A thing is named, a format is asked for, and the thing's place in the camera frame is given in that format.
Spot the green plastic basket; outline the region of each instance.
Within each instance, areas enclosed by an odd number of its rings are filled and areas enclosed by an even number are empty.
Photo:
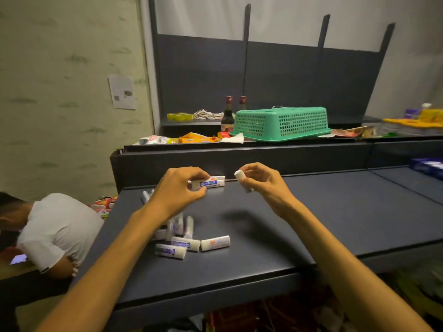
[[[238,111],[231,135],[243,133],[248,139],[287,141],[330,133],[324,107],[283,107]]]

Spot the blue box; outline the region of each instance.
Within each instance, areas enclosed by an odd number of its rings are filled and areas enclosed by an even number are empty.
[[[413,158],[409,167],[443,181],[443,158]]]

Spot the black hair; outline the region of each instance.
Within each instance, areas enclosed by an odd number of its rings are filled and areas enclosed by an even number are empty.
[[[15,198],[6,192],[0,192],[0,216],[4,216],[6,213],[15,211],[19,206],[25,203],[26,201]]]

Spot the forearm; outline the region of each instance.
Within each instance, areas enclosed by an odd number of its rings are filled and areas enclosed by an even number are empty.
[[[156,230],[153,224],[158,221],[153,218],[162,217],[161,212],[148,207],[131,216],[116,240],[47,316],[37,332],[103,330],[132,268]]]
[[[288,222],[323,272],[358,331],[432,331],[403,299],[346,249],[306,207],[297,205]]]

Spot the smartphone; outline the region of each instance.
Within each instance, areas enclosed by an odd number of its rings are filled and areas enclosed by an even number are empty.
[[[26,260],[27,260],[26,254],[16,255],[9,264],[13,265],[21,262],[26,262]]]

